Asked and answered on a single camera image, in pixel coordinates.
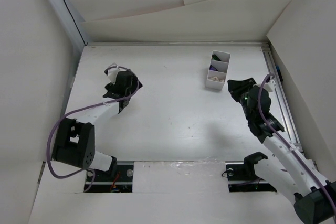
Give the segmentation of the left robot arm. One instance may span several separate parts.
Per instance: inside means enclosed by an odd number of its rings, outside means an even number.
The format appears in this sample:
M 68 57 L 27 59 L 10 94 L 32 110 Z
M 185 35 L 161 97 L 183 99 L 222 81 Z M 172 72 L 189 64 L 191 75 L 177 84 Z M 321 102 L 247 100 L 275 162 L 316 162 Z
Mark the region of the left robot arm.
M 48 159 L 112 180 L 117 175 L 117 159 L 96 150 L 97 129 L 128 106 L 142 83 L 125 67 L 112 66 L 104 74 L 109 83 L 102 101 L 65 114 L 53 127 L 49 138 L 55 141 L 48 144 L 52 147 Z

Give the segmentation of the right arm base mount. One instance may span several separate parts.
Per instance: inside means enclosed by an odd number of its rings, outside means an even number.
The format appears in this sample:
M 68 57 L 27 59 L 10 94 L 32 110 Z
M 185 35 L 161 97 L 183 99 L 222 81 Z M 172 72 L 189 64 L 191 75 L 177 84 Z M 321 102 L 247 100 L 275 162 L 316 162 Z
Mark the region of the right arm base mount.
M 277 192 L 268 182 L 251 173 L 244 162 L 225 162 L 222 177 L 227 179 L 230 193 Z

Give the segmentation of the purple cap highlighter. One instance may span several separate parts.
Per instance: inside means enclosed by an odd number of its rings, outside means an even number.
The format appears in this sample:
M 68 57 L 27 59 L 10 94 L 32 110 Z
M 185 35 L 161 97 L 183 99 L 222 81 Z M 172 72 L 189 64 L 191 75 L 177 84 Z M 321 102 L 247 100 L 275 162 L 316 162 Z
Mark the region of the purple cap highlighter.
M 217 70 L 215 67 L 213 67 L 213 66 L 210 66 L 209 69 L 210 69 L 211 71 L 217 71 L 217 72 L 218 72 L 218 70 Z

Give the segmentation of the green cap highlighter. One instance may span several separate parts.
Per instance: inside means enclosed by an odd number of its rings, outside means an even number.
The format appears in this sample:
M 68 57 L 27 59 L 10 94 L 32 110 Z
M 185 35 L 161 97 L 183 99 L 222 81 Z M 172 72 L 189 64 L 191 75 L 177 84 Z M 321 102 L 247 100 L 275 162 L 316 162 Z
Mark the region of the green cap highlighter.
M 212 60 L 222 61 L 216 54 L 212 54 Z

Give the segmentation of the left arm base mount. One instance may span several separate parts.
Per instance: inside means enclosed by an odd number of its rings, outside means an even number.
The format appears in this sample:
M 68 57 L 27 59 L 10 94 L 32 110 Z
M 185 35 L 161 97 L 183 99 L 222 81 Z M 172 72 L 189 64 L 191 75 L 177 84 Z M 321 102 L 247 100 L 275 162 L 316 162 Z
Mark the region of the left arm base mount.
M 133 189 L 134 162 L 119 162 L 113 177 L 96 171 L 87 172 L 84 184 L 85 193 L 131 193 Z

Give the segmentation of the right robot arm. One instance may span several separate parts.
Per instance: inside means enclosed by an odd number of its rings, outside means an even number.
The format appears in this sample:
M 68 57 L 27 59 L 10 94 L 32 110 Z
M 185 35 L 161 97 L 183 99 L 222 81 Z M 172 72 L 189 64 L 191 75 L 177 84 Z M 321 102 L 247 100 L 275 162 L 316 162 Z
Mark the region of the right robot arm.
M 262 152 L 244 158 L 243 173 L 250 179 L 270 183 L 293 205 L 303 223 L 322 223 L 335 218 L 335 182 L 327 179 L 308 161 L 286 136 L 281 123 L 270 113 L 275 88 L 273 74 L 265 76 L 261 84 L 253 78 L 228 80 L 228 91 L 238 102 L 249 130 L 281 164 L 274 166 Z

